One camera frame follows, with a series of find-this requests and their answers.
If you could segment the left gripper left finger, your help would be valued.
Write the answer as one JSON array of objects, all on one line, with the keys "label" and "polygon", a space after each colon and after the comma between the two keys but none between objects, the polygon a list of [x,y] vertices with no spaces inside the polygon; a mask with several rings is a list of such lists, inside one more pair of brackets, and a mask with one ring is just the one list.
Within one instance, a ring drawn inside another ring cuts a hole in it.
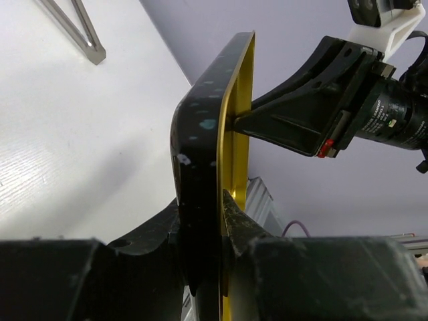
[{"label": "left gripper left finger", "polygon": [[127,234],[1,242],[2,320],[179,320],[180,203]]}]

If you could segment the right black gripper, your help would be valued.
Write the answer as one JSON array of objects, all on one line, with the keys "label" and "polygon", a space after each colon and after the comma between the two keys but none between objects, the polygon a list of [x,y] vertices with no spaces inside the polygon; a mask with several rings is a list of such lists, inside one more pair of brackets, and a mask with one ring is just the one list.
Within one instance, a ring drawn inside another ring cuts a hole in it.
[{"label": "right black gripper", "polygon": [[237,118],[233,129],[304,156],[335,158],[362,128],[380,92],[379,82],[390,78],[395,70],[382,62],[384,56],[372,47],[325,36],[297,72],[252,102],[255,112],[299,90],[307,93],[319,88],[324,97],[338,96],[333,120],[323,135],[281,116],[249,114]]}]

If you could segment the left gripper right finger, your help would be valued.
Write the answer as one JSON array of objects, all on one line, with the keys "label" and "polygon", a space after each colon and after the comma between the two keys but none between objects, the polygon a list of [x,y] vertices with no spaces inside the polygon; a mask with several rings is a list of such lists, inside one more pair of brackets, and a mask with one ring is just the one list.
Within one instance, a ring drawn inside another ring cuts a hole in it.
[{"label": "left gripper right finger", "polygon": [[223,192],[232,320],[426,320],[427,284],[390,237],[276,237]]}]

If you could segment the gold tin lid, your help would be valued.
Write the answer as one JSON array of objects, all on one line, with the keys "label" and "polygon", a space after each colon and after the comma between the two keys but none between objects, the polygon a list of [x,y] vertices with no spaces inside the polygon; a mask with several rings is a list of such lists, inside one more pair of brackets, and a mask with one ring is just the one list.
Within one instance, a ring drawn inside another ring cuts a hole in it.
[{"label": "gold tin lid", "polygon": [[249,139],[233,125],[251,108],[254,49],[254,32],[234,35],[171,123],[181,254],[197,320],[223,319],[223,192],[245,204]]}]

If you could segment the metal tongs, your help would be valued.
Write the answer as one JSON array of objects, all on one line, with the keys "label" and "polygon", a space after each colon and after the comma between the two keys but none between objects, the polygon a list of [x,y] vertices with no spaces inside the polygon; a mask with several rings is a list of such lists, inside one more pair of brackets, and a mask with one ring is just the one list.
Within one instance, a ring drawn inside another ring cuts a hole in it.
[{"label": "metal tongs", "polygon": [[76,27],[56,1],[41,0],[40,3],[71,37],[91,63],[97,66],[106,59],[106,50],[101,44],[94,25],[81,0],[71,0],[71,4],[82,24],[84,34]]}]

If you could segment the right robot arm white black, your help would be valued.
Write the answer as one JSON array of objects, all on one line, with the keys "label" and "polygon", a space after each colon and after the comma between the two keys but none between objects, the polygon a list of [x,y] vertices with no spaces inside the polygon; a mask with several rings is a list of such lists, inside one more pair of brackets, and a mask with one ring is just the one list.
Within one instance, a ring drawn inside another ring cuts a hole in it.
[{"label": "right robot arm white black", "polygon": [[304,156],[334,158],[355,137],[427,152],[427,50],[399,78],[384,55],[323,37],[289,79],[238,116],[236,132]]}]

